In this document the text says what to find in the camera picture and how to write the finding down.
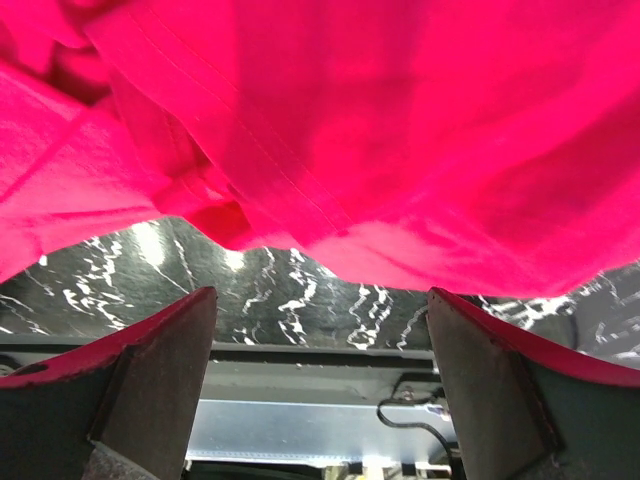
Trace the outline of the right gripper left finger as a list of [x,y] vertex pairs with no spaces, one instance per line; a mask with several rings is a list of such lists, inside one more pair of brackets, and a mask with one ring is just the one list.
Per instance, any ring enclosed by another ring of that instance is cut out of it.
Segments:
[[4,479],[178,479],[213,343],[217,292],[1,380]]

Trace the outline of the magenta pink t shirt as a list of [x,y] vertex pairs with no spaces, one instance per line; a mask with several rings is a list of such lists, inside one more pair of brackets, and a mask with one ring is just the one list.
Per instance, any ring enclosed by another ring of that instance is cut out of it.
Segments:
[[5,1],[1,276],[181,217],[351,282],[639,257],[635,1]]

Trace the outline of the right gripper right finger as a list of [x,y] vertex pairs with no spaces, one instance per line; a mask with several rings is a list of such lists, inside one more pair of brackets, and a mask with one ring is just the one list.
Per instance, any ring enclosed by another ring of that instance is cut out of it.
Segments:
[[638,478],[638,370],[439,288],[427,325],[467,478]]

